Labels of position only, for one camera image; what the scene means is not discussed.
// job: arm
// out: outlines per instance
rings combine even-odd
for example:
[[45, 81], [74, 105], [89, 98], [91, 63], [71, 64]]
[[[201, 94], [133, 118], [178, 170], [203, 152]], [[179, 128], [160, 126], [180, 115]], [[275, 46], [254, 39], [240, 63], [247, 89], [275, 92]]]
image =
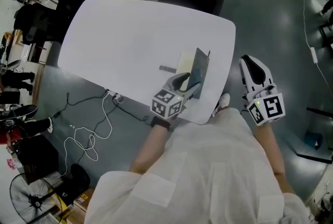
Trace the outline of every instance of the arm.
[[6, 137], [7, 137], [7, 145], [9, 147], [9, 149], [11, 151], [13, 151], [13, 148], [12, 148], [12, 144], [11, 144], [11, 136], [10, 136], [10, 132], [6, 133]]
[[164, 153], [168, 130], [155, 125], [130, 167], [130, 172], [143, 175]]
[[264, 149], [282, 193], [294, 193], [286, 178], [284, 161], [270, 124], [257, 126], [254, 136]]

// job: black cable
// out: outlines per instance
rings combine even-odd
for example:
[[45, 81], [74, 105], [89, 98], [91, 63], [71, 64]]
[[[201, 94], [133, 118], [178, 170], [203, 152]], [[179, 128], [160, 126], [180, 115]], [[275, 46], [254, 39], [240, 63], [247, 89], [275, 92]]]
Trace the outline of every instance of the black cable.
[[102, 97], [105, 96], [105, 94], [106, 94], [107, 92], [108, 92], [108, 91], [105, 90], [104, 94], [101, 95], [101, 96], [99, 96], [99, 97], [97, 97], [97, 96], [96, 96], [96, 97], [89, 97], [89, 98], [83, 99], [83, 100], [81, 100], [81, 101], [78, 101], [78, 102], [76, 102], [76, 103], [74, 103], [74, 104], [71, 104], [71, 103], [69, 102], [69, 93], [67, 92], [67, 94], [66, 94], [67, 99], [66, 99], [66, 105], [65, 105], [65, 107], [64, 107], [62, 110], [58, 111], [56, 114], [54, 114], [51, 118], [57, 118], [57, 117], [59, 117], [60, 114], [61, 114], [61, 113], [67, 108], [68, 105], [70, 105], [71, 107], [73, 107], [73, 106], [76, 106], [77, 104], [80, 104], [80, 103], [82, 103], [82, 102], [84, 102], [84, 101], [88, 101], [88, 100], [90, 100], [90, 99], [94, 99], [94, 98], [102, 98]]
[[243, 111], [244, 111], [244, 112], [249, 112], [248, 110], [243, 109], [243, 110], [240, 111], [240, 115], [241, 115], [241, 113], [242, 113]]
[[123, 108], [121, 108], [120, 106], [118, 106], [118, 104], [116, 104], [113, 100], [114, 98], [112, 98], [112, 103], [116, 106], [116, 108], [120, 109], [121, 111], [125, 112], [126, 114], [132, 116], [133, 118], [135, 118], [136, 120], [140, 121], [140, 122], [143, 122], [144, 124], [150, 126], [150, 123], [146, 123], [146, 120], [149, 119], [149, 116], [144, 116], [142, 119], [141, 118], [138, 118], [137, 116], [134, 116], [132, 113], [124, 110]]
[[[117, 107], [114, 107], [112, 110], [110, 110], [110, 111], [106, 114], [106, 116], [108, 116], [108, 115], [111, 114], [113, 111], [115, 111], [116, 108], [117, 108]], [[104, 117], [103, 120], [101, 120], [100, 122], [98, 122], [98, 123], [96, 124], [95, 128], [93, 129], [93, 132], [94, 132], [94, 133], [96, 132], [96, 129], [97, 129], [98, 125], [101, 124], [103, 121], [106, 120], [106, 118], [107, 118], [106, 116]], [[87, 143], [87, 147], [86, 147], [86, 148], [89, 148], [89, 142], [90, 142], [90, 139], [88, 140], [88, 143]], [[83, 158], [84, 153], [85, 153], [85, 151], [83, 151], [81, 157], [80, 157], [79, 160], [77, 161], [77, 164], [79, 164], [81, 158]]]

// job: wrist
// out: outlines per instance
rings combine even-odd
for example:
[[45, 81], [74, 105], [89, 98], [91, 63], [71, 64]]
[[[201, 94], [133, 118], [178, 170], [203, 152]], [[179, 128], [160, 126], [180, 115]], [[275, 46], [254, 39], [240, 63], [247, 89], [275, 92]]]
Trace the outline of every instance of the wrist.
[[158, 126], [158, 127], [163, 127], [167, 130], [170, 129], [170, 121], [169, 120], [163, 120], [161, 118], [158, 118], [157, 116], [155, 116], [151, 123], [150, 123], [150, 126], [153, 128], [155, 126]]

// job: white cable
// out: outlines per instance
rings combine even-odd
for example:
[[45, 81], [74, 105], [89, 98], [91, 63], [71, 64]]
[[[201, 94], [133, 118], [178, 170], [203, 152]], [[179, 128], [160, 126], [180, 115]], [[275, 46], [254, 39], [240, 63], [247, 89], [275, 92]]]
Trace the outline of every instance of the white cable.
[[[100, 138], [100, 139], [108, 139], [108, 138], [110, 137], [111, 133], [112, 133], [112, 124], [111, 124], [111, 122], [110, 122], [110, 120], [109, 120], [109, 118], [108, 118], [108, 116], [107, 116], [107, 114], [106, 114], [106, 112], [105, 112], [105, 109], [104, 109], [104, 100], [106, 99], [106, 97], [107, 97], [108, 95], [109, 95], [109, 93], [107, 93], [107, 94], [105, 95], [105, 97], [103, 98], [103, 101], [102, 101], [102, 109], [103, 109], [103, 112], [104, 112], [104, 114], [105, 114], [105, 117], [106, 117], [106, 119], [108, 120], [108, 122], [109, 122], [109, 124], [110, 124], [110, 127], [111, 127], [111, 130], [110, 130], [109, 135], [108, 135], [107, 137], [101, 137], [101, 136], [98, 136], [94, 131], [89, 130], [89, 129], [86, 128], [86, 127], [81, 127], [81, 128], [77, 128], [77, 129], [75, 129], [74, 137], [68, 137], [68, 138], [63, 142], [63, 147], [65, 148], [65, 153], [66, 153], [66, 156], [65, 156], [66, 171], [65, 171], [65, 173], [62, 174], [62, 175], [60, 175], [59, 177], [46, 177], [46, 178], [60, 178], [60, 177], [62, 177], [63, 175], [65, 175], [65, 174], [67, 173], [67, 171], [68, 171], [68, 167], [67, 167], [67, 149], [66, 149], [66, 142], [67, 142], [67, 140], [69, 140], [69, 139], [73, 140], [73, 141], [74, 141], [74, 142], [75, 142], [75, 143], [76, 143], [76, 144], [77, 144], [82, 150], [84, 150], [86, 156], [87, 156], [89, 159], [91, 159], [92, 161], [98, 161], [98, 153], [97, 153], [97, 151], [96, 151], [96, 149], [95, 149], [95, 142], [96, 142], [96, 138], [95, 138], [95, 136], [97, 136], [97, 137]], [[82, 130], [82, 129], [87, 130], [87, 131], [90, 131], [90, 132], [92, 133], [92, 134], [89, 135], [89, 141], [90, 141], [90, 144], [91, 144], [91, 147], [89, 147], [89, 148], [84, 148], [83, 145], [82, 145], [79, 141], [77, 141], [76, 138], [75, 138], [75, 137], [76, 137], [76, 132], [77, 132], [78, 130]], [[94, 152], [95, 152], [95, 154], [96, 154], [96, 159], [93, 159], [91, 156], [88, 155], [87, 150], [90, 150], [90, 149], [93, 149], [93, 150], [94, 150]]]
[[[303, 0], [303, 23], [304, 23], [304, 35], [305, 35], [305, 41], [306, 41], [306, 44], [307, 44], [308, 48], [311, 50], [311, 47], [310, 47], [310, 45], [309, 45], [309, 43], [308, 43], [308, 36], [306, 35], [306, 24], [305, 24], [305, 0]], [[332, 90], [331, 90], [331, 88], [329, 87], [329, 84], [328, 84], [326, 78], [324, 77], [323, 72], [322, 72], [321, 69], [319, 68], [318, 63], [315, 63], [315, 64], [317, 65], [317, 68], [318, 68], [318, 70], [320, 71], [320, 73], [321, 73], [321, 75], [322, 75], [322, 77], [323, 77], [323, 79], [324, 79], [324, 81], [325, 81], [325, 83], [326, 83], [326, 85], [327, 85], [327, 88], [328, 88], [329, 94], [330, 94], [331, 99], [332, 99], [332, 102], [333, 102]]]
[[[311, 50], [311, 47], [310, 47], [309, 42], [308, 42], [308, 36], [306, 35], [306, 24], [305, 24], [305, 0], [303, 0], [303, 24], [304, 24], [305, 41], [306, 41], [306, 44], [307, 44], [308, 48]], [[320, 73], [321, 73], [321, 75], [322, 75], [322, 77], [323, 77], [323, 79], [324, 79], [326, 85], [327, 85], [328, 91], [329, 91], [330, 96], [331, 96], [331, 99], [332, 99], [332, 101], [333, 101], [333, 94], [332, 94], [332, 91], [331, 91], [331, 89], [330, 89], [330, 87], [329, 87], [329, 84], [328, 84], [328, 82], [326, 81], [326, 78], [324, 77], [324, 74], [322, 73], [321, 69], [319, 68], [318, 63], [316, 63], [316, 65], [317, 65], [317, 68], [318, 68], [318, 70], [320, 71]]]

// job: sneaker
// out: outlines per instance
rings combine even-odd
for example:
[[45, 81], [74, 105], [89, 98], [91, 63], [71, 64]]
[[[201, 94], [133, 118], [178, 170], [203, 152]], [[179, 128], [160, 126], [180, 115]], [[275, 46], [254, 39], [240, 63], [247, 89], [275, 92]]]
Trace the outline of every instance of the sneaker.
[[28, 89], [28, 91], [29, 91], [29, 96], [31, 96], [32, 95], [32, 85], [30, 85], [30, 88]]
[[225, 108], [225, 107], [229, 106], [229, 104], [230, 104], [230, 95], [228, 93], [221, 95], [219, 103], [217, 104], [217, 107], [213, 111], [213, 114], [212, 114], [213, 117], [215, 117], [215, 115], [217, 114], [217, 112], [220, 108]]
[[47, 129], [47, 131], [51, 134], [53, 132], [53, 125], [52, 125], [52, 119], [48, 118], [50, 120], [50, 127]]

